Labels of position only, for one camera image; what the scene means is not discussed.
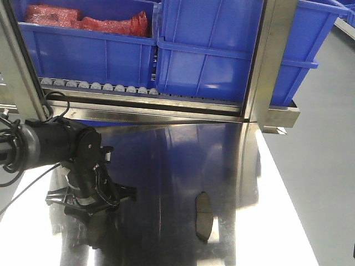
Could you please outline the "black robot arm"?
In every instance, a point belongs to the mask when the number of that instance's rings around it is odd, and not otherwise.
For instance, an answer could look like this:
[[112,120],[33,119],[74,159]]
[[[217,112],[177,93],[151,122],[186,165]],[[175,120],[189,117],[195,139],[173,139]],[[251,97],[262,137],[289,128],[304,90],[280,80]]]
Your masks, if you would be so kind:
[[26,170],[52,165],[68,170],[67,186],[49,191],[46,203],[92,215],[115,210],[122,201],[136,198],[136,188],[113,182],[106,165],[113,147],[102,146],[95,128],[57,116],[45,122],[9,121],[1,116],[1,167],[16,176],[1,184],[8,187]]

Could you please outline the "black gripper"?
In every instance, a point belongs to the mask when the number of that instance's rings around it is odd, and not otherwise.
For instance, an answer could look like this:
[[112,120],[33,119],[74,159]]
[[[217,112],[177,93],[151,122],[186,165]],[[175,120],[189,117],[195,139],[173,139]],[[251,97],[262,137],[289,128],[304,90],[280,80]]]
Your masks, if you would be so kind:
[[48,191],[45,202],[65,206],[66,210],[92,215],[100,211],[115,210],[120,202],[136,200],[136,187],[114,183],[108,174],[106,161],[85,168],[74,161],[60,165],[69,170],[66,174],[69,187]]

